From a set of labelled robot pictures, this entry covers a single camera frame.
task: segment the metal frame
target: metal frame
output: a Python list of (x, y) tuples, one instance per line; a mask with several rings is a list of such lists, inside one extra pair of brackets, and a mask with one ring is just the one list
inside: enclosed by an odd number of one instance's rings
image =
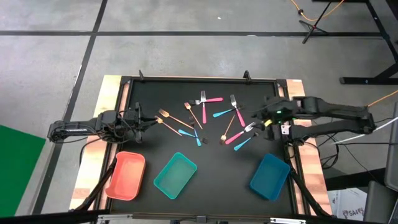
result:
[[(325, 33), (312, 33), (312, 37), (383, 37), (386, 40), (387, 44), (390, 47), (391, 51), (395, 52), (394, 46), (392, 46), (391, 41), (389, 40), (386, 31), (381, 25), (381, 22), (378, 20), (377, 14), (374, 12), (373, 7), (371, 6), (369, 0), (346, 0), (346, 2), (361, 2), (366, 3), (368, 5), (369, 10), (372, 15), (376, 15), (375, 22), (379, 28), (380, 32), (327, 32)], [(88, 61), (91, 56), (91, 52), (93, 50), (93, 46), (97, 36), (257, 36), (257, 37), (305, 37), (307, 32), (221, 32), (221, 31), (126, 31), (126, 32), (108, 32), (108, 31), (99, 31), (102, 18), (104, 16), (104, 12), (106, 9), (106, 5), (108, 0), (102, 0), (101, 6), (99, 8), (99, 12), (97, 18), (95, 20), (95, 24), (93, 30), (91, 31), (71, 31), (71, 30), (0, 30), (0, 36), (5, 35), (16, 35), (16, 36), (88, 36), (90, 37), (88, 41), (87, 48), (85, 50), (83, 60), (81, 62), (81, 67), (78, 72), (76, 82), (72, 88), (72, 92), (70, 95), (70, 99), (67, 103), (67, 107), (65, 108), (64, 115), (62, 120), (70, 121), (72, 117), (73, 110), (75, 108), (75, 103), (81, 88), (81, 84), (83, 83), (83, 78), (85, 76), (85, 72), (87, 69)], [(396, 62), (398, 63), (398, 55), (393, 53)], [(384, 71), (375, 78), (350, 78), (344, 77), (341, 80), (341, 83), (345, 84), (392, 84), (398, 81), (395, 79), (385, 77), (390, 77), (396, 70), (398, 70), (398, 64), (394, 64), (392, 67)], [(33, 214), (39, 214), (42, 211), (44, 206), (45, 198), (47, 196), (47, 192), (50, 187), (50, 183), (52, 181), (52, 177), (55, 172), (55, 167), (57, 165), (60, 152), (61, 152), (62, 144), (56, 144), (53, 146), (50, 152), (50, 160), (47, 166), (47, 170), (44, 172), (42, 179), (42, 185), (40, 186), (39, 194), (37, 196), (37, 200), (35, 202), (33, 208)]]
[[(134, 82), (170, 82), (170, 81), (178, 81), (178, 82), (209, 82), (209, 83), (214, 83), (214, 82), (224, 82), (224, 83), (241, 83), (243, 85), (247, 85), (250, 83), (273, 83), (274, 84), (274, 90), (275, 90), (275, 95), (279, 96), (279, 91), (278, 91), (278, 84), (281, 81), (285, 81), (285, 80), (267, 80), (267, 79), (251, 79), (249, 78), (195, 78), (195, 77), (145, 77), (143, 80), (140, 79), (140, 77), (122, 77), (122, 80), (124, 78), (128, 78), (130, 83), (129, 83), (129, 92), (127, 95), (127, 99), (126, 99), (126, 104), (125, 104), (125, 109), (128, 109), (129, 107), (129, 102), (130, 102), (130, 98), (133, 92), (133, 85)], [(284, 94), (286, 94), (288, 96), (288, 91), (287, 91), (287, 87), (283, 87), (284, 90)], [(121, 94), (122, 92), (119, 91), (118, 94), (118, 100), (116, 102), (117, 105), (120, 105), (120, 100), (121, 100)], [(110, 144), (107, 144), (107, 150), (110, 149)], [(116, 153), (119, 152), (122, 149), (122, 146), (118, 146), (118, 148), (116, 149)], [(300, 170), (300, 172), (298, 173), (301, 179), (304, 179), (303, 177), (303, 172), (302, 172), (302, 168), (301, 168), (301, 160), (300, 157), (296, 157), (296, 161), (297, 161), (297, 166), (298, 170)], [(109, 163), (109, 157), (105, 157), (104, 161), (103, 161), (103, 167), (107, 167)], [(290, 199), (291, 199), (291, 206), (292, 206), (292, 210), (293, 210), (293, 215), (298, 214), (298, 208), (297, 208), (297, 199), (295, 196), (295, 189), (294, 189), (294, 181), (291, 178), (291, 176), (289, 176), (288, 178), (288, 184), (289, 184), (289, 192), (290, 192)], [(303, 204), (304, 204), (304, 210), (305, 210), (305, 214), (306, 215), (310, 215), (310, 207), (308, 202), (305, 200), (304, 197), (303, 198)], [(106, 207), (105, 209), (109, 210), (111, 213), (111, 206), (112, 206), (112, 202), (113, 200), (111, 198), (107, 198), (106, 199)], [(96, 207), (94, 207), (95, 209), (99, 209), (99, 203), (95, 202), (95, 205), (97, 205)], [(151, 214), (151, 213), (134, 213), (132, 212), (132, 216), (133, 218), (150, 218), (150, 219), (169, 219), (169, 220), (173, 220), (173, 221), (186, 221), (186, 220), (191, 220), (191, 221), (196, 221), (197, 218), (199, 217), (198, 215), (187, 215), (187, 214)], [(264, 222), (264, 220), (269, 219), (269, 217), (238, 217), (238, 216), (217, 216), (217, 215), (208, 215), (205, 217), (206, 220), (216, 220), (216, 221), (220, 221), (220, 220), (241, 220), (246, 219), (246, 220), (250, 220), (250, 221), (262, 221)]]

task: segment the green mat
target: green mat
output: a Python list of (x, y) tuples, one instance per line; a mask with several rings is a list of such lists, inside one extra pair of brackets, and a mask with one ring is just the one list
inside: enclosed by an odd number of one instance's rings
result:
[(0, 125), (0, 217), (15, 215), (45, 139)]

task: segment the gray floor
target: gray floor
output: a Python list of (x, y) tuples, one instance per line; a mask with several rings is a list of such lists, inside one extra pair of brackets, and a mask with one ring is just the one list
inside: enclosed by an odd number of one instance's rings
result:
[[(393, 40), (398, 21), (384, 0), (371, 1)], [(324, 3), (297, 0), (308, 17)], [(101, 1), (0, 1), (0, 30), (92, 30)], [(109, 0), (100, 30), (239, 30), (304, 31), (289, 0)], [(328, 31), (377, 32), (364, 4), (343, 4), (320, 27)], [(66, 108), (88, 37), (0, 36), (0, 123), (46, 137), (50, 123)], [(372, 77), (394, 62), (382, 39), (317, 38), (301, 44), (288, 37), (97, 37), (72, 119), (90, 119), (103, 75), (201, 75), (302, 79), (307, 95), (327, 101), (366, 105), (395, 86), (343, 86), (342, 76)], [(371, 108), (375, 119), (391, 116), (396, 96)], [(319, 123), (329, 119), (319, 119)], [(363, 141), (388, 141), (389, 128)], [(338, 139), (352, 136), (338, 134)], [(63, 146), (43, 212), (68, 209), (83, 142)], [(20, 204), (29, 213), (52, 145), (47, 143)], [(386, 146), (350, 146), (368, 169), (383, 167)], [(333, 148), (321, 148), (322, 157)], [(347, 174), (364, 171), (341, 150), (335, 168)]]

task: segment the red plastic bin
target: red plastic bin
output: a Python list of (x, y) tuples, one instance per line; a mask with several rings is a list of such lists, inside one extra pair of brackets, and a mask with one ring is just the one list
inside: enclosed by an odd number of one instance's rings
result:
[(105, 193), (110, 198), (132, 200), (138, 195), (145, 170), (143, 155), (133, 152), (119, 152), (111, 183)]

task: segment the teal plastic bin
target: teal plastic bin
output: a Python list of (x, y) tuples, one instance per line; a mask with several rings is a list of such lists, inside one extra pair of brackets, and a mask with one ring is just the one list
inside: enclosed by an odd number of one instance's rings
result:
[(183, 154), (177, 152), (154, 180), (154, 185), (170, 199), (176, 199), (197, 166)]
[(275, 201), (289, 172), (288, 164), (272, 154), (266, 154), (250, 181), (250, 188), (266, 199)]

